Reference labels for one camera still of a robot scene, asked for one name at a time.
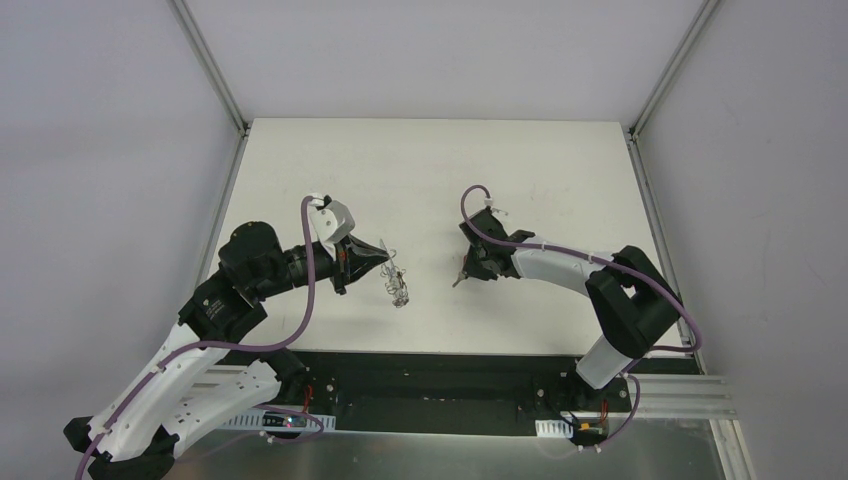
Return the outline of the red key tag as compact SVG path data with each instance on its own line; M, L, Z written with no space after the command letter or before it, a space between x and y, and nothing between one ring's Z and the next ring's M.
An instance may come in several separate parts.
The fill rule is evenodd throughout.
M451 287L456 288L461 282L468 279L468 275L464 271L460 271L457 275L456 280L452 283Z

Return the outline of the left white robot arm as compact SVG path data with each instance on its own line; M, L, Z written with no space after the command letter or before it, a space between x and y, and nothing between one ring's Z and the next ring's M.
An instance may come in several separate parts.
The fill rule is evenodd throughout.
M289 350L290 339L242 342L266 318L263 301L304 287L310 316L316 282L328 279L343 295L389 259L352 235L329 249L307 239L285 250L265 222L236 228L219 251L218 270L195 289L134 383L101 413L65 426L83 455L75 476L161 479L197 440L243 411L274 399L308 404L307 368Z

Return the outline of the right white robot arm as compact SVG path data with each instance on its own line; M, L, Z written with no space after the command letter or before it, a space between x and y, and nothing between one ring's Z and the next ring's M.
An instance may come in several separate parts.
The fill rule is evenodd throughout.
M531 231L508 234L490 207L459 228L469 242L463 277L538 280L589 299L601 335L565 375L569 400L580 409L603 402L612 379L648 353L681 317L677 296L638 247L592 255L548 243Z

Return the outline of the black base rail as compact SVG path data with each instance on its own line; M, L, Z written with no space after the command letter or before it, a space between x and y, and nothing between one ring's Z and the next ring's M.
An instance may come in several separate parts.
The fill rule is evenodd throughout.
M306 407L335 420L335 430L532 436L538 420L602 407L626 416L635 388L616 378L598 393L566 379L577 357L297 351L305 366L276 405Z

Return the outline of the left aluminium frame post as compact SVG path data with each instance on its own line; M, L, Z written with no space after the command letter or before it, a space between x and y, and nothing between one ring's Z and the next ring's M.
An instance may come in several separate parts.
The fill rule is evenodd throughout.
M240 137L246 137L250 123L242 113L189 3L185 0L169 0L168 4L230 122Z

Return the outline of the aluminium frame post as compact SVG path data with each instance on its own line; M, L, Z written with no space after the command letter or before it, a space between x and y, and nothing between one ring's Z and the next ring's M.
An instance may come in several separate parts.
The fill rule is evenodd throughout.
M637 141L648 126L662 101L671 91L677 77L682 72L696 44L704 36L715 14L723 6L722 0L704 0L699 4L691 22L675 47L672 55L660 73L660 76L640 109L636 119L628 128L633 141Z
M168 4L230 122L240 137L246 137L250 123L242 113L189 3L185 0L169 0Z

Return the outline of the right aluminium frame post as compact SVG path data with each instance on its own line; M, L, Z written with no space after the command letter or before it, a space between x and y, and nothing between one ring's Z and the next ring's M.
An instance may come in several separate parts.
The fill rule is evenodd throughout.
M704 36L715 14L723 6L722 0L704 0L699 4L691 22L675 47L672 55L660 73L660 76L640 109L636 119L628 128L633 141L637 141L648 126L662 101L671 91L677 77L682 72L696 44Z

